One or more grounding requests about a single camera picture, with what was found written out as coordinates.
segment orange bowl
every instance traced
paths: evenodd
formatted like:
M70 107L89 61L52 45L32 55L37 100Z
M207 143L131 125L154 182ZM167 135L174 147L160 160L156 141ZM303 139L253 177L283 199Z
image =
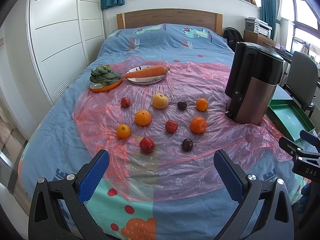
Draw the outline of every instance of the orange bowl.
M110 86L106 86L106 87L102 86L101 84L95 84L95 83L91 82L89 85L89 89L92 92L106 92L106 91L109 91L109 90L117 87L118 85L120 85L121 82L122 82L122 78L119 81L117 81L116 83L114 83Z

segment orange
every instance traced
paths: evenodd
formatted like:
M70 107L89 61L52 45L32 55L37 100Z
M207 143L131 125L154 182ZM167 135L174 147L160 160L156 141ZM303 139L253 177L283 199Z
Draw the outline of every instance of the orange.
M200 133L203 133L206 128L207 128L207 122L205 121L204 118L200 116L195 117L190 122L191 132L200 134Z
M120 139L127 139L130 136L130 128L126 124L121 124L117 127L117 136Z
M140 110L136 113L134 120L138 125L148 125L151 122L151 114L147 110Z
M199 98L196 101L196 107L201 112L207 111L207 109L209 107L208 101L205 100L204 98Z

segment white wardrobe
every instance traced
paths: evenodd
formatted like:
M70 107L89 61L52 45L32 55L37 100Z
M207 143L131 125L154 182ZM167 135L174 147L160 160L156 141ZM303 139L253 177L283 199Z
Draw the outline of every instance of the white wardrobe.
M53 105L105 40L100 0L27 0L29 47Z

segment printer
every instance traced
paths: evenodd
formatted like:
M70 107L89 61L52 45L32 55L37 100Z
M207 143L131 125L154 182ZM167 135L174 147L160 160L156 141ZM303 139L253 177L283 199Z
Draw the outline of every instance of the printer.
M253 18L253 17L246 18L245 29L249 32L262 34L269 39L271 37L272 27L258 18Z

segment orange cloud print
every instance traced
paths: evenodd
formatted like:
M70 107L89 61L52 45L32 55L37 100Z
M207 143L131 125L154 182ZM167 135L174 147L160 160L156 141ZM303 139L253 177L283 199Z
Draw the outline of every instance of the orange cloud print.
M121 233L131 240L156 240L156 219L131 218Z

